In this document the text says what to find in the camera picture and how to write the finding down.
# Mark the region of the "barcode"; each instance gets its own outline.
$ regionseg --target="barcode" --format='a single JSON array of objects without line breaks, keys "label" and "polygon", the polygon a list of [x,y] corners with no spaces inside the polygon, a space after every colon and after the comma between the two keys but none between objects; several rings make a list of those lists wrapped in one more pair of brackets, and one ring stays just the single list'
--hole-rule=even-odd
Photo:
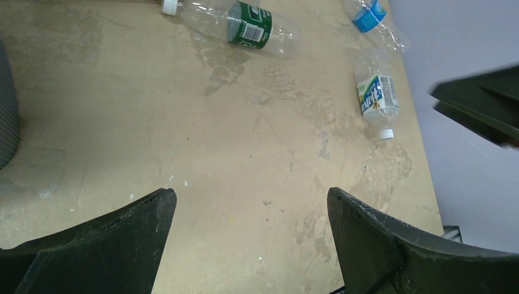
[{"label": "barcode", "polygon": [[382,95],[384,96],[386,107],[398,107],[393,78],[380,76],[380,83],[382,84]]},{"label": "barcode", "polygon": [[242,34],[242,38],[259,42],[263,37],[263,32],[264,29],[259,28],[253,24],[247,23],[247,25],[245,26],[244,33]]}]

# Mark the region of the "clear plastic bottle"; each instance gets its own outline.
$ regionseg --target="clear plastic bottle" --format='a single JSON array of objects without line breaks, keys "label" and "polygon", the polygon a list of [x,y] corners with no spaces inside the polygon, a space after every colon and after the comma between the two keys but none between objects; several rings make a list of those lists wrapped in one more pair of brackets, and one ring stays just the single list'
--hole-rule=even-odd
[{"label": "clear plastic bottle", "polygon": [[379,0],[342,0],[346,14],[377,47],[399,53],[409,48],[409,40],[387,16]]},{"label": "clear plastic bottle", "polygon": [[362,117],[376,128],[380,140],[392,139],[398,101],[387,52],[372,48],[359,53],[353,73]]},{"label": "clear plastic bottle", "polygon": [[237,0],[163,0],[162,12],[180,14],[209,37],[279,57],[295,54],[301,45],[301,29],[295,21]]}]

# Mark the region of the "table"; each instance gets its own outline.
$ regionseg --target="table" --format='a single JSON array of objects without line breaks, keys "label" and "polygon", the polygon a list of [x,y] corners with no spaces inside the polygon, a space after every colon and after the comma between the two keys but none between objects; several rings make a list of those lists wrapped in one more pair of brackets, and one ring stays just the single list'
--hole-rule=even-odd
[{"label": "table", "polygon": [[1,246],[173,187],[154,293],[327,293],[343,283],[328,188],[441,235],[401,59],[395,139],[378,141],[350,64],[369,43],[340,1],[262,6],[299,21],[299,56],[206,39],[154,1],[1,2],[23,137],[0,171]]}]

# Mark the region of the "dark gray cylindrical object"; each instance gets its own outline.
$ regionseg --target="dark gray cylindrical object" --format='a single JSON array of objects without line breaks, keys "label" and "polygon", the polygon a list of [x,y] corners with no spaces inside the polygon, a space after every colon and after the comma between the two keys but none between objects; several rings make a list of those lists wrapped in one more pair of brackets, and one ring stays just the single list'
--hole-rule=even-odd
[{"label": "dark gray cylindrical object", "polygon": [[19,141],[18,100],[6,48],[0,40],[0,169],[15,155]]}]

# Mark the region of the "white bottle cap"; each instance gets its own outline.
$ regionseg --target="white bottle cap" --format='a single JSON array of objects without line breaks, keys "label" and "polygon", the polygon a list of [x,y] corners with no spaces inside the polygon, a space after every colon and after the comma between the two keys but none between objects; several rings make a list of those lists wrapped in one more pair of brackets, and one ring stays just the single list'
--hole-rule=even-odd
[{"label": "white bottle cap", "polygon": [[378,138],[380,140],[393,139],[394,137],[395,137],[395,135],[393,134],[392,129],[381,130],[380,132],[378,132]]},{"label": "white bottle cap", "polygon": [[162,0],[162,12],[167,15],[177,15],[178,0]]}]

